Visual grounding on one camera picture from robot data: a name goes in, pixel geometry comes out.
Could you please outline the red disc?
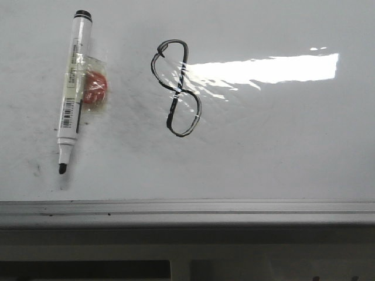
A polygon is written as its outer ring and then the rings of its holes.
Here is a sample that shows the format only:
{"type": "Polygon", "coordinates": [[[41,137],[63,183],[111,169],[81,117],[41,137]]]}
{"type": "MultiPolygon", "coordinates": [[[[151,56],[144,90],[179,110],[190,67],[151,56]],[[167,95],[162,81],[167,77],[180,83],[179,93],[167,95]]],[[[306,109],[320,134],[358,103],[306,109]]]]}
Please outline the red disc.
{"type": "Polygon", "coordinates": [[[84,81],[83,111],[97,113],[104,110],[109,92],[106,62],[81,55],[79,72],[84,81]]]}

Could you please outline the white whiteboard marker pen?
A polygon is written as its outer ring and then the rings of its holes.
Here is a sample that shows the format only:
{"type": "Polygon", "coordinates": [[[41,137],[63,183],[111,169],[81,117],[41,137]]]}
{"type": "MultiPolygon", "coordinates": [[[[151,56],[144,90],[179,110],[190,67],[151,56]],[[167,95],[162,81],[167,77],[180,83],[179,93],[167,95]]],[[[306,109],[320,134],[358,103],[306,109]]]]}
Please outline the white whiteboard marker pen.
{"type": "Polygon", "coordinates": [[[73,17],[57,130],[59,174],[65,174],[67,171],[71,153],[78,140],[85,85],[85,57],[88,55],[92,25],[90,12],[76,11],[73,17]]]}

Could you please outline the white whiteboard with aluminium frame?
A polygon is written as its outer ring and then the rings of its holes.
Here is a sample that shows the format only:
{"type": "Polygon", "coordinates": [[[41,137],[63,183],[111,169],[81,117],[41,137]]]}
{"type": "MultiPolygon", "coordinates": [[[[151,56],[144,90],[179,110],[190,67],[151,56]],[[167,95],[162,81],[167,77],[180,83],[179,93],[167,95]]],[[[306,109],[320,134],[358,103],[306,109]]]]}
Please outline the white whiteboard with aluminium frame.
{"type": "Polygon", "coordinates": [[[373,223],[373,1],[1,2],[1,228],[373,223]],[[109,89],[61,175],[79,9],[109,89]]]}

